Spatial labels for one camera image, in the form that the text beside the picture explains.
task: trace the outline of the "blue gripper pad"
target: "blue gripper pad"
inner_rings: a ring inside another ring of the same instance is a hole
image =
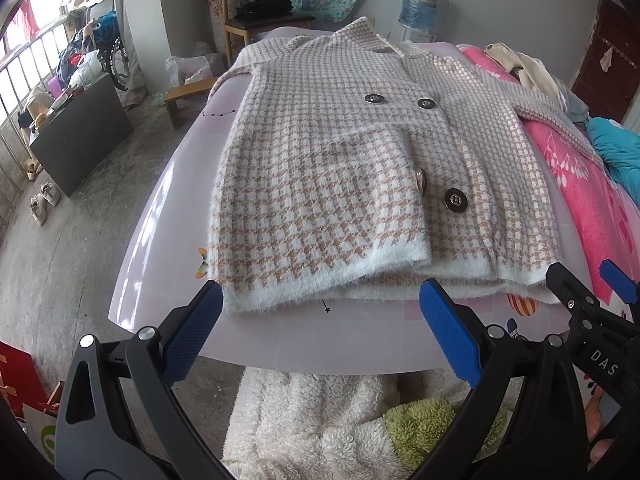
[[[604,260],[600,264],[600,277],[616,291],[616,294],[626,304],[633,305],[638,301],[635,282],[611,260]]]
[[[450,304],[451,298],[437,282],[427,280],[420,286],[420,311],[424,319],[456,376],[475,388],[482,375],[478,345]]]
[[[191,302],[191,311],[182,320],[171,341],[162,352],[164,373],[162,380],[167,388],[175,382],[183,381],[196,361],[209,333],[222,313],[222,287],[216,282],[209,282],[204,294],[196,296]]]

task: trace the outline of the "small wooden bench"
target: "small wooden bench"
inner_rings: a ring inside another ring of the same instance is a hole
[[[166,111],[169,114],[171,126],[174,127],[174,130],[178,129],[178,105],[176,101],[178,99],[184,99],[186,97],[202,94],[203,92],[208,92],[211,90],[217,79],[217,77],[210,77],[188,85],[171,88],[171,90],[167,92],[166,97],[164,98],[164,104],[166,105]]]

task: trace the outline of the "sweater sleeve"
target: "sweater sleeve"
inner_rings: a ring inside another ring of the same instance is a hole
[[[267,38],[258,43],[252,43],[244,47],[236,62],[233,63],[231,68],[223,73],[218,78],[215,85],[209,92],[207,101],[211,99],[212,95],[218,91],[218,88],[222,86],[227,79],[235,75],[252,73],[253,67],[265,61],[275,59],[278,56],[282,56],[288,52],[292,52],[307,41],[312,40],[311,36],[297,36],[295,38]]]
[[[467,68],[489,89],[507,96],[513,109],[521,118],[538,121],[553,128],[581,155],[600,169],[604,168],[602,159],[591,143],[549,97],[519,84],[498,79],[482,68],[476,66],[467,66]]]

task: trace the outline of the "brown wooden door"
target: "brown wooden door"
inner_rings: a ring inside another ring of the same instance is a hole
[[[611,47],[611,67],[604,72],[600,60]],[[640,84],[639,67],[640,32],[625,9],[600,0],[591,43],[573,87],[589,115],[621,123]]]

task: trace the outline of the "white sneaker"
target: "white sneaker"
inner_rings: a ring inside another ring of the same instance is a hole
[[[30,208],[31,214],[38,225],[44,224],[44,221],[47,219],[47,210],[45,208],[44,197],[40,193],[34,195],[31,199]]]
[[[46,182],[42,184],[40,188],[42,192],[42,196],[49,202],[53,207],[55,207],[60,201],[60,192],[55,184],[50,182]]]

